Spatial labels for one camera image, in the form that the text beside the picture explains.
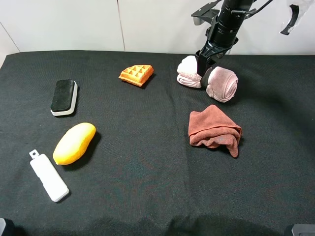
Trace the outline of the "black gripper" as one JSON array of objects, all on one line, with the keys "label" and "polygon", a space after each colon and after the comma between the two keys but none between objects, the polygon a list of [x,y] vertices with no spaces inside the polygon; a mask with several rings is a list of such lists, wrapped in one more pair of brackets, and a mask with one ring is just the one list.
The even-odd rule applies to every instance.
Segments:
[{"label": "black gripper", "polygon": [[214,60],[212,58],[221,59],[230,51],[230,49],[231,47],[221,47],[207,40],[203,48],[195,54],[197,61],[197,74],[203,77],[207,70],[214,64]]}]

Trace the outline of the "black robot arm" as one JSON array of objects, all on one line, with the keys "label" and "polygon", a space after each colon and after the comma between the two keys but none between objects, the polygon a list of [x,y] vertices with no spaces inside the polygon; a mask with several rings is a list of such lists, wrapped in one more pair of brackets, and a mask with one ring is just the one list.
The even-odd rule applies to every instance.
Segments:
[{"label": "black robot arm", "polygon": [[197,74],[201,77],[238,42],[236,35],[254,1],[224,0],[221,9],[216,10],[218,3],[218,0],[210,2],[191,15],[195,25],[210,24],[206,43],[195,54]]}]

